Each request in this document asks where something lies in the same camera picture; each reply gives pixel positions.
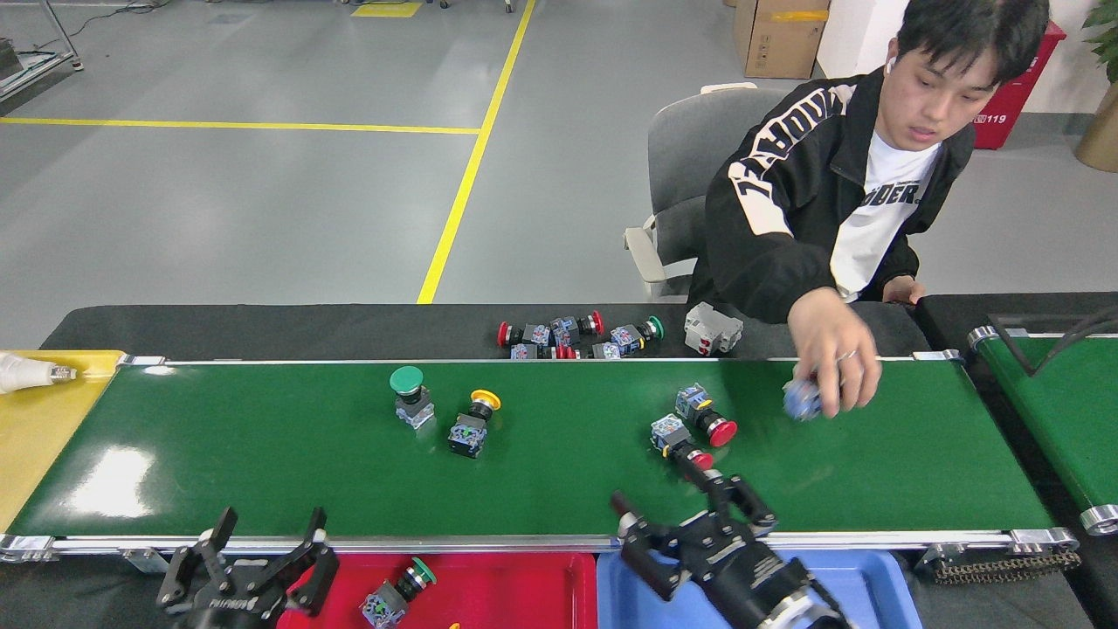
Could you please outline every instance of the blue bin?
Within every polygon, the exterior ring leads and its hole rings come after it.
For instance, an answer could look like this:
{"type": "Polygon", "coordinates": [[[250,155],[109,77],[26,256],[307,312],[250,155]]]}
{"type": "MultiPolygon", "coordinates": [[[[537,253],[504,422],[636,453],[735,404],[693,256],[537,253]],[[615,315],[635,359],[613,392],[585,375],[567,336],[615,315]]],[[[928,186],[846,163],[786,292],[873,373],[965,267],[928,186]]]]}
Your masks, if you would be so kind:
{"type": "MultiPolygon", "coordinates": [[[[922,629],[912,595],[897,561],[881,551],[778,551],[799,557],[842,606],[859,629],[922,629]]],[[[797,625],[806,627],[806,621],[797,625]]],[[[598,557],[598,629],[730,629],[702,590],[686,583],[670,602],[648,588],[622,561],[620,553],[598,557]]]]}

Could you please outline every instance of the gray floor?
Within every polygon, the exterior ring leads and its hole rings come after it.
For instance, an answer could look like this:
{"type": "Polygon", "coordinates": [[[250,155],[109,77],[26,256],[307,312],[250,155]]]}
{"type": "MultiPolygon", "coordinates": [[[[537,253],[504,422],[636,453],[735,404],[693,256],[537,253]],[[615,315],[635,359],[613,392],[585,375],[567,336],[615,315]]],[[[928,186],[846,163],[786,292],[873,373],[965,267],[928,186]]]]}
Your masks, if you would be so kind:
{"type": "MultiPolygon", "coordinates": [[[[112,8],[56,7],[70,31],[112,8]]],[[[172,0],[91,22],[85,72],[0,112],[479,128],[528,9],[172,0]]],[[[435,301],[645,298],[620,232],[648,211],[647,124],[740,79],[731,19],[718,0],[538,0],[435,301]]],[[[0,34],[54,37],[10,2],[0,34]]],[[[913,239],[931,292],[1118,289],[1118,174],[1030,131],[976,152],[913,239]]],[[[474,140],[0,124],[0,347],[86,305],[415,302],[474,140]]]]}

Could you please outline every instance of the white wall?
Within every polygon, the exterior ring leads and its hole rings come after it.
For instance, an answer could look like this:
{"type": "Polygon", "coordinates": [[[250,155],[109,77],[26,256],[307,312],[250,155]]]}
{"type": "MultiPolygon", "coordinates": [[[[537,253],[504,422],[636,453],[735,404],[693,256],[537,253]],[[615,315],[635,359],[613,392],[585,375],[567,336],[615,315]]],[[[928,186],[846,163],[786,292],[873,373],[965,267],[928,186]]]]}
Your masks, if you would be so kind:
{"type": "MultiPolygon", "coordinates": [[[[1061,41],[1033,88],[1026,112],[1095,113],[1109,84],[1083,39],[1097,29],[1080,27],[1095,0],[1051,0],[1052,21],[1068,38],[1061,41]]],[[[885,60],[908,0],[831,0],[817,60],[827,76],[870,72],[885,60]]]]}

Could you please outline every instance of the man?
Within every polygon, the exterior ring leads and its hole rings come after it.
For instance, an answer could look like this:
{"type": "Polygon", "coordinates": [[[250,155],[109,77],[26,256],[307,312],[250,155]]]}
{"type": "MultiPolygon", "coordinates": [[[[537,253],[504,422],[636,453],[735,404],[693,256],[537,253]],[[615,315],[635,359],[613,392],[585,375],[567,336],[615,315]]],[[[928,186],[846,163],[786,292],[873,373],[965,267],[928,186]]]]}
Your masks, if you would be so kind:
{"type": "Polygon", "coordinates": [[[911,0],[884,66],[793,90],[710,184],[689,301],[786,322],[825,416],[868,404],[881,366],[847,303],[923,296],[907,236],[936,218],[970,121],[1029,68],[1048,17],[1048,0],[911,0]]]}

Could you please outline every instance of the black jacket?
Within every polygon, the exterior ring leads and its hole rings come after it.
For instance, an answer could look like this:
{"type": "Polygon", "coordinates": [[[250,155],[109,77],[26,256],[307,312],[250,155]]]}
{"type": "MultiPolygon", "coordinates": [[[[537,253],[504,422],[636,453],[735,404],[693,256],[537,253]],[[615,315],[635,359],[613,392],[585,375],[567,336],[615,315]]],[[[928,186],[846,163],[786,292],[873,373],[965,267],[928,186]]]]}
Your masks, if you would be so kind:
{"type": "MultiPolygon", "coordinates": [[[[805,83],[749,131],[707,191],[705,252],[695,264],[689,303],[728,303],[749,317],[779,324],[804,293],[835,286],[831,250],[839,226],[865,197],[882,76],[879,68],[805,83]],[[737,183],[731,168],[739,174],[737,183]],[[736,187],[756,203],[750,207],[783,212],[792,235],[783,229],[755,235],[736,187]]],[[[919,259],[907,235],[927,230],[936,219],[974,141],[968,124],[942,142],[923,197],[861,298],[880,299],[885,282],[916,275],[919,259]]]]}

